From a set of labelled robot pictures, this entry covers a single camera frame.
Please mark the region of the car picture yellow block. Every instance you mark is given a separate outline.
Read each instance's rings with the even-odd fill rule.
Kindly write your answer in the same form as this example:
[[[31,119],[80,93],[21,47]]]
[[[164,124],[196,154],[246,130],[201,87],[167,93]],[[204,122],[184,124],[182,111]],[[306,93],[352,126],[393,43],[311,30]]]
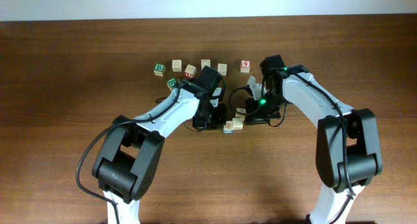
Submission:
[[[244,108],[237,107],[235,111],[235,118],[241,118],[244,120],[246,118],[246,110]]]

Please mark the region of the shell picture Q block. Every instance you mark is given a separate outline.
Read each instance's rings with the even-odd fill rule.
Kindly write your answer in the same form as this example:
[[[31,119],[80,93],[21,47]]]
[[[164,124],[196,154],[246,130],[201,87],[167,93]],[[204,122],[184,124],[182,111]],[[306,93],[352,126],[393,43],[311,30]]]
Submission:
[[[224,132],[224,134],[234,132],[234,127],[233,127],[233,121],[232,120],[229,120],[229,121],[225,122],[225,124],[223,126],[223,132]]]

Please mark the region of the letter E L block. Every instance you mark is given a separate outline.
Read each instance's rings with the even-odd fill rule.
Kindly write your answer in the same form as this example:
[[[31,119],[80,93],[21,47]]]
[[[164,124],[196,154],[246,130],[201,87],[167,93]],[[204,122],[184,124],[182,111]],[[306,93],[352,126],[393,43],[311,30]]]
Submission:
[[[242,130],[244,126],[244,119],[240,117],[235,117],[232,119],[233,129]]]

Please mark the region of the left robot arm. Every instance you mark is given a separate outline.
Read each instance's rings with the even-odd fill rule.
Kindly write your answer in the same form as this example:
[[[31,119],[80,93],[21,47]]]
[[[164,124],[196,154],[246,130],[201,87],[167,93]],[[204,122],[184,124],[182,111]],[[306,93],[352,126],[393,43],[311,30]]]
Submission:
[[[223,98],[225,81],[204,67],[198,77],[177,82],[171,94],[144,115],[118,116],[101,133],[102,147],[92,168],[108,204],[108,223],[139,223],[139,202],[150,188],[165,139],[194,119],[197,130],[213,126],[213,100]]]

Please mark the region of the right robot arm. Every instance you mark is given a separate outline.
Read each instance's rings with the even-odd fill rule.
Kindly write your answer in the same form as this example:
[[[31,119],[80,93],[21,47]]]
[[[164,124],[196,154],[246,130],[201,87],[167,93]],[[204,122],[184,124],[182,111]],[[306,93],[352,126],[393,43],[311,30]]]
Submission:
[[[249,77],[245,90],[247,125],[283,120],[279,113],[295,105],[317,129],[315,166],[322,187],[306,223],[344,223],[356,196],[382,173],[375,114],[354,109],[330,94],[302,64],[286,66],[280,55],[260,64],[261,81]]]

